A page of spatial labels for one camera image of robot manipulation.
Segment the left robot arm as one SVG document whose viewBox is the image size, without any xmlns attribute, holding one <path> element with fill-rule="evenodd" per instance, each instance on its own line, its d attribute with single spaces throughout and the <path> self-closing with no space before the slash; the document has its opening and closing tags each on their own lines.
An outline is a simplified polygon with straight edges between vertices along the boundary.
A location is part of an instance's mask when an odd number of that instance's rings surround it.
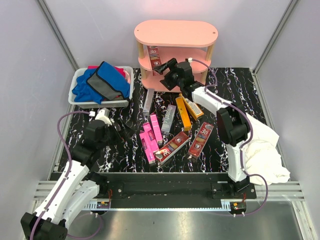
<svg viewBox="0 0 320 240">
<path fill-rule="evenodd" d="M 107 146 L 122 146 L 133 135 L 120 119 L 92 120 L 70 152 L 64 172 L 42 204 L 21 220 L 27 240 L 64 240 L 76 216 L 93 198 L 111 197 L 107 177 L 91 169 Z"/>
</svg>

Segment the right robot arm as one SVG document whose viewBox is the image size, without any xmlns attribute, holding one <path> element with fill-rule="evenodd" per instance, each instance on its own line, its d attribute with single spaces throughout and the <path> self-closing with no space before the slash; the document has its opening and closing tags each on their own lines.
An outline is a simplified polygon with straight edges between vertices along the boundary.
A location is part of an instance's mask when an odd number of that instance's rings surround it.
<svg viewBox="0 0 320 240">
<path fill-rule="evenodd" d="M 179 87 L 183 97 L 205 107 L 216 116 L 218 136 L 226 145 L 228 156 L 228 182 L 222 186 L 221 191 L 232 198 L 239 198 L 250 184 L 249 174 L 245 170 L 243 147 L 250 140 L 252 125 L 240 104 L 217 96 L 209 90 L 209 85 L 195 80 L 191 62 L 200 63 L 191 57 L 182 62 L 172 58 L 155 66 L 153 71 L 162 74 L 169 69 L 160 82 L 168 90 Z"/>
</svg>

